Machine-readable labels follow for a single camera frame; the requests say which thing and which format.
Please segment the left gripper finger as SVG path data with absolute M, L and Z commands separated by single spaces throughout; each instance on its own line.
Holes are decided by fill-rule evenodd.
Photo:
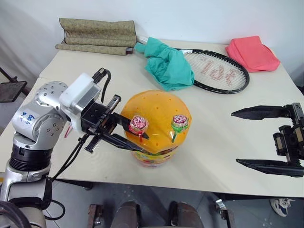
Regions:
M 143 148 L 136 145 L 135 143 L 129 141 L 128 139 L 114 133 L 114 134 L 107 134 L 107 133 L 102 133 L 101 139 L 104 140 L 105 142 L 120 148 L 124 150 L 129 150 L 129 151 L 143 151 Z
M 131 131 L 129 129 L 131 120 L 117 113 L 111 114 L 111 119 L 117 124 L 121 125 L 126 132 L 132 133 L 133 135 L 140 136 L 139 133 Z

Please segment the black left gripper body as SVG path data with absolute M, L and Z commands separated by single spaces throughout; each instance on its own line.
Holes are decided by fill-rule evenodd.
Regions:
M 108 105 L 92 102 L 81 114 L 81 130 L 89 136 L 93 136 L 85 150 L 92 153 L 102 140 L 101 134 L 112 134 L 118 125 L 111 119 L 113 110 L 121 101 L 119 95 L 114 95 Z

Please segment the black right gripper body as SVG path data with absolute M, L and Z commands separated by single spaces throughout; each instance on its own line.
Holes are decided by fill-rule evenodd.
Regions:
M 293 125 L 283 125 L 273 135 L 276 152 L 286 157 L 288 166 L 300 167 L 304 159 L 304 113 L 300 103 L 281 107 L 277 117 L 290 118 Z

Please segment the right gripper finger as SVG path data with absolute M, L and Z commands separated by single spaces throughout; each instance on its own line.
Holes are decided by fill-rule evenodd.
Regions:
M 235 111 L 231 114 L 231 116 L 249 120 L 263 120 L 264 118 L 289 118 L 291 117 L 291 105 L 259 105 Z
M 265 174 L 284 175 L 295 178 L 304 176 L 303 166 L 289 164 L 284 161 L 236 159 L 236 162 Z

